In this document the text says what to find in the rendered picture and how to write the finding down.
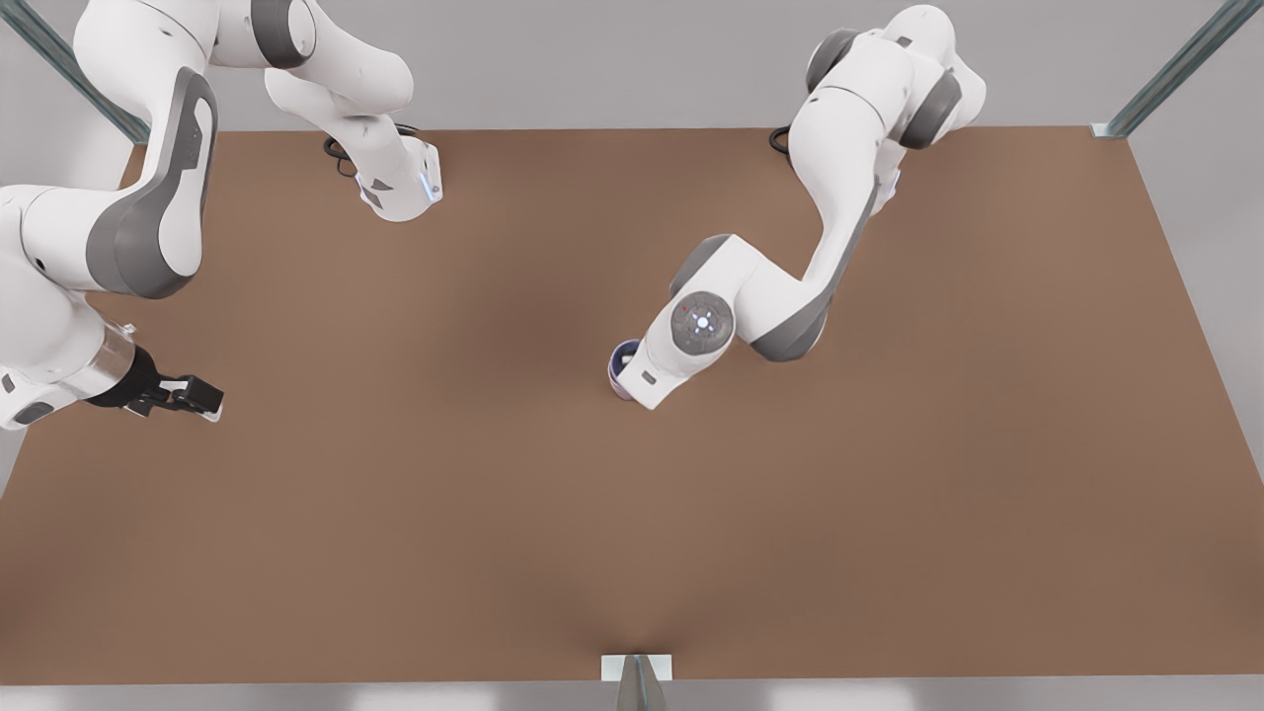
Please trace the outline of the silver frame post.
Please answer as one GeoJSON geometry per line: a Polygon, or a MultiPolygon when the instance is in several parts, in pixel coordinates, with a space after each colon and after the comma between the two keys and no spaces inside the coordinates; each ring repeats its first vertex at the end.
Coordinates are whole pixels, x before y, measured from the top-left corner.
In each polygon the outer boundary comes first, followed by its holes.
{"type": "Polygon", "coordinates": [[[118,108],[99,89],[92,86],[78,59],[76,59],[72,46],[67,43],[46,22],[40,14],[27,3],[27,0],[0,0],[0,20],[15,32],[15,35],[27,42],[46,59],[59,77],[66,80],[85,100],[87,100],[100,116],[107,118],[112,127],[118,128],[134,145],[145,145],[149,139],[149,127],[139,116],[118,108]]]}
{"type": "Polygon", "coordinates": [[[1121,140],[1133,135],[1157,108],[1168,100],[1206,59],[1218,52],[1229,38],[1261,9],[1264,0],[1224,0],[1218,10],[1184,40],[1184,44],[1165,59],[1138,94],[1130,99],[1109,121],[1093,121],[1090,132],[1095,139],[1121,140]]]}
{"type": "Polygon", "coordinates": [[[616,711],[670,711],[661,682],[672,679],[672,654],[600,657],[600,679],[618,682],[616,711]]]}

